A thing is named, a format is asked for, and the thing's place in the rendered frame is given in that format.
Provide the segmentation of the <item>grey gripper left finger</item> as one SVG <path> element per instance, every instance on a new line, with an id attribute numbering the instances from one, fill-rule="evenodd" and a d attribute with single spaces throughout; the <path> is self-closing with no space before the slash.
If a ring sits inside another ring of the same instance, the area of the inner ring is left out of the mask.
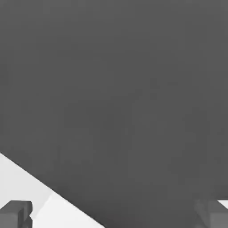
<path id="1" fill-rule="evenodd" d="M 0 209 L 0 228 L 33 228 L 31 201 L 11 200 Z"/>

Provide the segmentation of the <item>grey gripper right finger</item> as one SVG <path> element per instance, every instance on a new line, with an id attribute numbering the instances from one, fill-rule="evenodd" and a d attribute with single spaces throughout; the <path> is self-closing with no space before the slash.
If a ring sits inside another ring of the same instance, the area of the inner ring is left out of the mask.
<path id="1" fill-rule="evenodd" d="M 198 200 L 194 228 L 228 228 L 228 200 Z"/>

